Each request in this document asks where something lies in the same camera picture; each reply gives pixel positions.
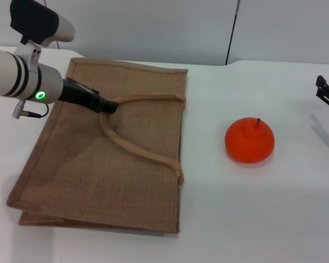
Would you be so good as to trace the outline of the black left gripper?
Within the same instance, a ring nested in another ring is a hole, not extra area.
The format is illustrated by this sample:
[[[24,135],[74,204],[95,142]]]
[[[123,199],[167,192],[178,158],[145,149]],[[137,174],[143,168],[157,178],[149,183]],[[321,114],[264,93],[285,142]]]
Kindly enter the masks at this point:
[[[99,91],[88,88],[72,78],[63,80],[63,88],[58,100],[80,105],[97,113],[113,114],[118,108],[117,102],[104,100],[99,95]]]

